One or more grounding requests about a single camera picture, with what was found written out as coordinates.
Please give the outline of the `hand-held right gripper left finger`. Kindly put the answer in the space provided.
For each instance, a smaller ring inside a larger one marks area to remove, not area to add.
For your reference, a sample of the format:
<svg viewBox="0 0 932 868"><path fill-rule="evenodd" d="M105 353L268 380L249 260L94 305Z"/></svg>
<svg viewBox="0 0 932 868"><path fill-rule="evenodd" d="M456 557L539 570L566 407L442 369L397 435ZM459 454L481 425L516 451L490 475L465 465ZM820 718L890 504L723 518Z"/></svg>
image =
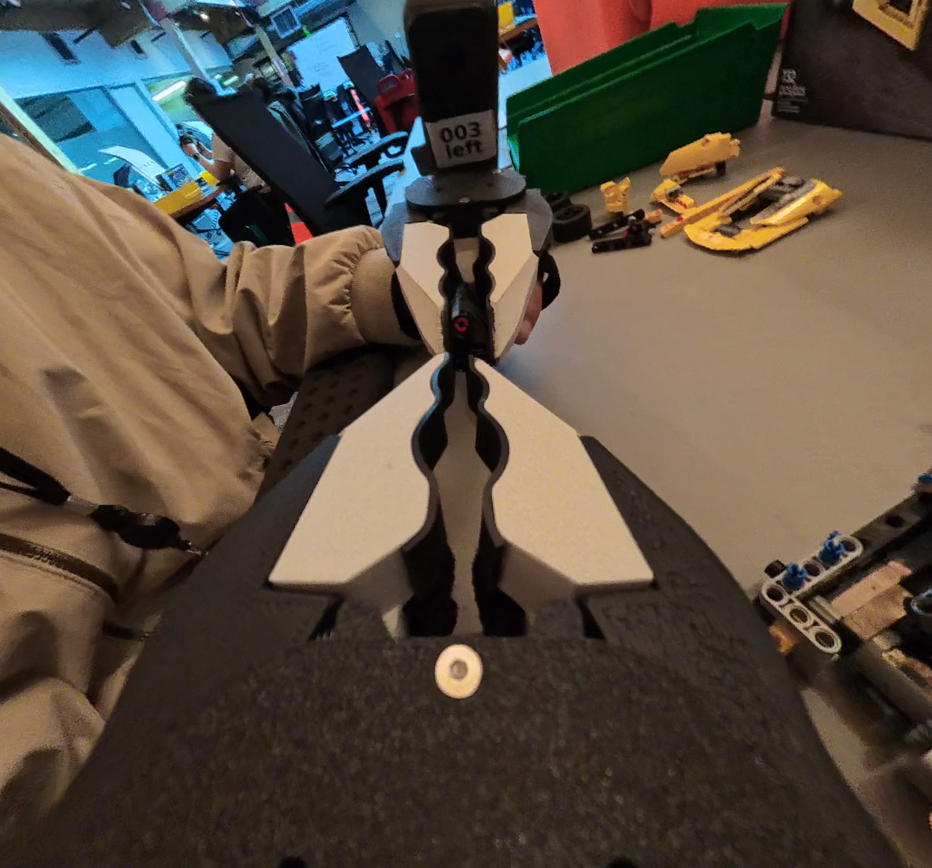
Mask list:
<svg viewBox="0 0 932 868"><path fill-rule="evenodd" d="M452 632L452 552L435 468L452 361L436 355L339 436L273 566L279 590L401 609L413 636Z"/></svg>

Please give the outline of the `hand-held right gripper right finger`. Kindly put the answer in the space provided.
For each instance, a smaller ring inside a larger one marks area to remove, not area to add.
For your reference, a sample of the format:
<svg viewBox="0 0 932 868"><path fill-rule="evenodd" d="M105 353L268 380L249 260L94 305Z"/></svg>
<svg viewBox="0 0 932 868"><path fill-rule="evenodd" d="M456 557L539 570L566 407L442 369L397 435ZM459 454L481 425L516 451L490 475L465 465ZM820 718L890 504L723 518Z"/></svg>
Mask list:
<svg viewBox="0 0 932 868"><path fill-rule="evenodd" d="M545 607L641 590L653 571L580 435L473 360L483 489L473 593L483 633L524 633Z"/></svg>

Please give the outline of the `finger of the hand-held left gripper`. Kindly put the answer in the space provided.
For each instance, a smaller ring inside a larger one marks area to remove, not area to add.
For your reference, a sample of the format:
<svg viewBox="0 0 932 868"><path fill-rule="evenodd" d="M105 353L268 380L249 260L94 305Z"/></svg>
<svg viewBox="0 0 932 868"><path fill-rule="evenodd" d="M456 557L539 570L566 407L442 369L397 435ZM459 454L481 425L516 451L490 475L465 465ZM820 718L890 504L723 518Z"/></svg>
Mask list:
<svg viewBox="0 0 932 868"><path fill-rule="evenodd" d="M494 217L480 228L481 245L491 248L483 270L490 286L487 307L497 365L511 349L526 319L538 279L539 257L532 245L528 217Z"/></svg>
<svg viewBox="0 0 932 868"><path fill-rule="evenodd" d="M446 351L448 300L443 292L447 269L441 251L452 245L449 229L435 222L404 226L397 278L425 347L433 355Z"/></svg>

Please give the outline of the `black toy connector red pin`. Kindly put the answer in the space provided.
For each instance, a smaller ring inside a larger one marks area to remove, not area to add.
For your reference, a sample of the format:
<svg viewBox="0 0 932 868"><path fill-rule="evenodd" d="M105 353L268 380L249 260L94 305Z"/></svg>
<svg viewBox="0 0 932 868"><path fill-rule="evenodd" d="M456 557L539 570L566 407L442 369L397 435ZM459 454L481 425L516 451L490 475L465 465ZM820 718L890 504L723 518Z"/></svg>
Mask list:
<svg viewBox="0 0 932 868"><path fill-rule="evenodd" d="M459 284L449 304L447 350L457 368L465 369L470 357L485 359L488 325L485 308L474 284Z"/></svg>

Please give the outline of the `person's left forearm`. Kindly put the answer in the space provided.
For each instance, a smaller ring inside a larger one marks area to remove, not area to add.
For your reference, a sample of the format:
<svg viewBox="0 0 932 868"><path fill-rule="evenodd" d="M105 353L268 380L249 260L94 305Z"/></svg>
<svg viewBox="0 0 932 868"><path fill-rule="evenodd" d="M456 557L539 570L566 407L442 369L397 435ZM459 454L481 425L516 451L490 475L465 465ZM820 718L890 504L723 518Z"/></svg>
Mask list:
<svg viewBox="0 0 932 868"><path fill-rule="evenodd" d="M376 344L409 348L380 233L357 226L289 247L237 245L201 315L225 371L269 400L324 359Z"/></svg>

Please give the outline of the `grey desk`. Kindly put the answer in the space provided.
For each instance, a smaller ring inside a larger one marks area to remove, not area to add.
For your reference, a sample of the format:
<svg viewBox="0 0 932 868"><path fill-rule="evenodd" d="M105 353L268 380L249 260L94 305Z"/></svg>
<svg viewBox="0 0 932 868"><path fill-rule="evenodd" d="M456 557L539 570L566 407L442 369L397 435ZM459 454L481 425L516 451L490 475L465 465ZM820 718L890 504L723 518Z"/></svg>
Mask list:
<svg viewBox="0 0 932 868"><path fill-rule="evenodd" d="M682 235L554 249L562 291L503 374L592 435L752 591L930 466L930 143L772 118L701 199L775 166L844 193L749 256Z"/></svg>

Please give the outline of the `person's left hand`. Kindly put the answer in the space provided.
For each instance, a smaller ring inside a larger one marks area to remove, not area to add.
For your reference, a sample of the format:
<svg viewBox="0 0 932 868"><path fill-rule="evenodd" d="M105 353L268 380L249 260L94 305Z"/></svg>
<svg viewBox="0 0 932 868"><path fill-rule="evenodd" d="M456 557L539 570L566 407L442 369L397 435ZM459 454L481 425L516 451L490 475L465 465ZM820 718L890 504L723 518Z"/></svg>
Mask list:
<svg viewBox="0 0 932 868"><path fill-rule="evenodd" d="M515 344L518 346L524 345L528 342L531 333L541 316L543 306L542 285L542 280L538 279L535 282L534 288L530 294L524 319L516 334Z"/></svg>

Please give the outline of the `red office chair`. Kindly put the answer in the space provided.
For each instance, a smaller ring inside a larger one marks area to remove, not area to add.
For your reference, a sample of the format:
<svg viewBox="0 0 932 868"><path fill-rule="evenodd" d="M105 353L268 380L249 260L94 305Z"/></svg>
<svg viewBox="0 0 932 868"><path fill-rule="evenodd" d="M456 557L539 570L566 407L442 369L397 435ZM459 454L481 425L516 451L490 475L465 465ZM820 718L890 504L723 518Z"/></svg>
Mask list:
<svg viewBox="0 0 932 868"><path fill-rule="evenodd" d="M413 70L385 76L379 80L377 92L376 108L386 133L410 133L418 117Z"/></svg>

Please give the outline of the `black toy axle assembly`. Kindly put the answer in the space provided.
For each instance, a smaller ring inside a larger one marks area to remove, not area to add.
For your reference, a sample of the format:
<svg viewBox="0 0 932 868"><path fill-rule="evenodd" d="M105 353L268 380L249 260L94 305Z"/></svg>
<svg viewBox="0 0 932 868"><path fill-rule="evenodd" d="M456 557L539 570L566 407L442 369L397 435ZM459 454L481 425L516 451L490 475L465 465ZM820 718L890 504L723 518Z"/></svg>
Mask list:
<svg viewBox="0 0 932 868"><path fill-rule="evenodd" d="M637 209L595 227L588 234L591 252L598 255L648 247L652 244L652 231L662 218L660 210L646 213Z"/></svg>

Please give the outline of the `green plastic bin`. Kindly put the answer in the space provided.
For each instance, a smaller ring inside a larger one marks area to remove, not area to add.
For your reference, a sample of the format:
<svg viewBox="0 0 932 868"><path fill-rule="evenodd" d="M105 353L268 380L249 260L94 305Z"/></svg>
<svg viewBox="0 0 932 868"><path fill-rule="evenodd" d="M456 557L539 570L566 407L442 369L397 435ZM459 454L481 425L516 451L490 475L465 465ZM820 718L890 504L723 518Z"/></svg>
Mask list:
<svg viewBox="0 0 932 868"><path fill-rule="evenodd" d="M573 193L754 125L785 12L786 3L704 8L512 95L514 168L530 187Z"/></svg>

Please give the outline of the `black office chair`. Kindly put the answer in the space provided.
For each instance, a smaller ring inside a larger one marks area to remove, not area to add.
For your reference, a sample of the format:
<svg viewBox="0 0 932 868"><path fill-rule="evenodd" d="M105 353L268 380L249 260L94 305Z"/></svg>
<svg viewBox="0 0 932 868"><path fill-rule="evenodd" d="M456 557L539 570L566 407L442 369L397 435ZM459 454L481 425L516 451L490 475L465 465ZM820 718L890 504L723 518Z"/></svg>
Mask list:
<svg viewBox="0 0 932 868"><path fill-rule="evenodd" d="M408 134L390 134L361 150L349 166L362 173L338 182L324 160L305 140L296 139L255 93L219 94L213 84L193 78L185 97L219 140L294 209L311 234L371 225L369 193L386 211L384 179L402 171L403 159L383 161L381 156L403 151Z"/></svg>

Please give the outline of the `yellow toy car fender piece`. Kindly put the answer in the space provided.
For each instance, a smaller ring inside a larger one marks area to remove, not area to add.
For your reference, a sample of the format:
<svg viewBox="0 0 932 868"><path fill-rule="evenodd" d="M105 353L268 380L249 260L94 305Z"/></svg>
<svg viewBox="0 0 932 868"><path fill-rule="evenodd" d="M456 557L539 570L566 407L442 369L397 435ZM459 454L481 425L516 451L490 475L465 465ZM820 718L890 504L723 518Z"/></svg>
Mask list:
<svg viewBox="0 0 932 868"><path fill-rule="evenodd" d="M724 175L727 164L741 152L740 139L729 133L705 134L692 143L673 150L661 165L661 177L682 184L703 175Z"/></svg>

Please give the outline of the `large yellow toy car panel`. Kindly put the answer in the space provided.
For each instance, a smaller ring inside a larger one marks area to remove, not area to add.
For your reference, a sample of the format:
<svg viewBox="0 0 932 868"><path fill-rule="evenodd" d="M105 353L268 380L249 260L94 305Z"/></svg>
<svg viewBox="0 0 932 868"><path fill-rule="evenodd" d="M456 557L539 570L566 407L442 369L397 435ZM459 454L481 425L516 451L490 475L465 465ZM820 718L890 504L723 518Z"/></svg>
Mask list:
<svg viewBox="0 0 932 868"><path fill-rule="evenodd" d="M821 179L776 166L693 209L682 232L707 252L746 255L797 232L842 197Z"/></svg>

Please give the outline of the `partly built toy car chassis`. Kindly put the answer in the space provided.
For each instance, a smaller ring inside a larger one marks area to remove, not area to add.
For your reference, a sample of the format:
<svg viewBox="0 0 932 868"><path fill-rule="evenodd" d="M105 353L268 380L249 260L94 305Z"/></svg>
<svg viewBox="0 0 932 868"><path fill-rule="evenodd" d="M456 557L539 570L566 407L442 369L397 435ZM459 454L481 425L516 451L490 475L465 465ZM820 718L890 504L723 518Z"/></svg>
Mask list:
<svg viewBox="0 0 932 868"><path fill-rule="evenodd" d="M930 753L931 475L860 529L763 570L754 603L781 652L812 677L853 675Z"/></svg>

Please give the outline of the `toy car set box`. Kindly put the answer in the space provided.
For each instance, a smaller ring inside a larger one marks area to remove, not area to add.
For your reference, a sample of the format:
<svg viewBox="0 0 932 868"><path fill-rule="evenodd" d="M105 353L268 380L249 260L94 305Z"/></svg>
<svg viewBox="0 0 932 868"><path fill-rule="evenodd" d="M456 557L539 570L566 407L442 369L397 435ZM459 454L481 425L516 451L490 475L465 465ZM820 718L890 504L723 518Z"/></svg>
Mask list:
<svg viewBox="0 0 932 868"><path fill-rule="evenodd" d="M792 0L775 117L931 138L931 0Z"/></svg>

